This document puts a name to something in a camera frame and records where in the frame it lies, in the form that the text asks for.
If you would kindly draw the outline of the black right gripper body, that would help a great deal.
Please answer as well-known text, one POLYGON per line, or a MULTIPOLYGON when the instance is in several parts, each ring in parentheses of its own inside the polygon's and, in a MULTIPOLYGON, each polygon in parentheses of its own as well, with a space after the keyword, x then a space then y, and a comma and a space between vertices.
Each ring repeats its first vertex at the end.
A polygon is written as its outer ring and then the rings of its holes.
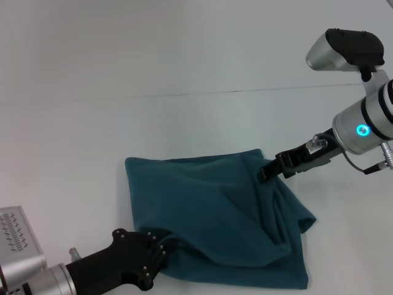
POLYGON ((277 154, 275 160, 277 169, 274 175, 283 174, 285 178, 290 178, 297 173, 326 165, 330 163, 330 159, 342 153, 341 146, 338 144, 332 128, 317 134, 317 137, 327 142, 324 147, 317 148, 317 151, 310 152, 306 144, 302 144, 299 147, 277 154))

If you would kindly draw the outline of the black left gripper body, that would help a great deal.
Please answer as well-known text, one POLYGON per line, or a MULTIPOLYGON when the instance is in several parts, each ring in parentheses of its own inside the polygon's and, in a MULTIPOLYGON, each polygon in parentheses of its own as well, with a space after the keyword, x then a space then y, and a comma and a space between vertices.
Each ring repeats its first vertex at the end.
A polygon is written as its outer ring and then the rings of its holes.
POLYGON ((111 291, 126 284, 150 290, 154 278, 146 276, 146 264, 152 256, 152 236, 114 230, 107 248, 66 265, 76 291, 111 291))

